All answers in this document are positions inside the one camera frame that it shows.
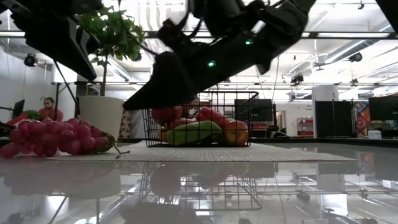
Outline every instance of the white planter pot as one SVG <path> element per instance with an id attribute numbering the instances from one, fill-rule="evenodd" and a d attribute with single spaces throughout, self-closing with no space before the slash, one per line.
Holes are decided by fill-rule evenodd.
<path id="1" fill-rule="evenodd" d="M 124 111 L 123 100 L 107 96 L 80 96 L 79 102 L 82 121 L 90 122 L 118 140 Z"/>

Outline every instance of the wire basket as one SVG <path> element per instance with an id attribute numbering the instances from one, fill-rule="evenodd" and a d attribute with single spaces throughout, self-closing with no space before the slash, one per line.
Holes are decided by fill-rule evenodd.
<path id="1" fill-rule="evenodd" d="M 250 146 L 256 91 L 205 91 L 186 105 L 144 110 L 147 147 Z"/>
<path id="2" fill-rule="evenodd" d="M 204 187 L 197 181 L 197 175 L 180 173 L 178 175 L 180 178 L 178 193 L 166 198 L 158 196 L 152 190 L 150 180 L 154 171 L 162 166 L 164 165 L 146 162 L 140 183 L 138 204 L 149 202 L 179 205 L 184 209 L 190 208 L 198 212 L 256 211 L 262 209 L 258 199 L 256 179 L 246 176 L 226 175 L 223 181 Z"/>

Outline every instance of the potted plant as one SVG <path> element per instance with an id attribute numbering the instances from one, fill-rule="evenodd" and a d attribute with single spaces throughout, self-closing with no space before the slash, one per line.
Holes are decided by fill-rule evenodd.
<path id="1" fill-rule="evenodd" d="M 144 41 L 142 27 L 134 19 L 125 15 L 125 10 L 115 11 L 114 7 L 104 7 L 78 16 L 81 27 L 93 34 L 100 42 L 95 50 L 92 63 L 104 68 L 103 86 L 100 96 L 81 96 L 80 118 L 118 139 L 123 100 L 105 97 L 106 72 L 109 57 L 117 60 L 139 60 L 140 45 Z"/>

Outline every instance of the grapes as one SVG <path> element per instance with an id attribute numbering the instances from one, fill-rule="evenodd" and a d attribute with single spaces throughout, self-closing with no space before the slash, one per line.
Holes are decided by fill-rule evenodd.
<path id="1" fill-rule="evenodd" d="M 91 126 L 87 121 L 79 123 L 77 119 L 63 123 L 51 119 L 42 122 L 21 121 L 18 128 L 10 133 L 9 139 L 11 143 L 0 148 L 0 157 L 6 159 L 31 154 L 52 157 L 58 151 L 73 156 L 96 154 L 106 152 L 115 145 L 111 135 Z"/>

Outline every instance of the red pepper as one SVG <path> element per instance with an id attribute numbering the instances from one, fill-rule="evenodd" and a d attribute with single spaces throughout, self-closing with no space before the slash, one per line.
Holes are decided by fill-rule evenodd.
<path id="1" fill-rule="evenodd" d="M 225 118 L 223 114 L 208 107 L 200 108 L 199 113 L 195 116 L 195 118 L 198 121 L 212 121 L 221 129 L 223 129 L 224 126 L 229 123 L 229 119 Z"/>

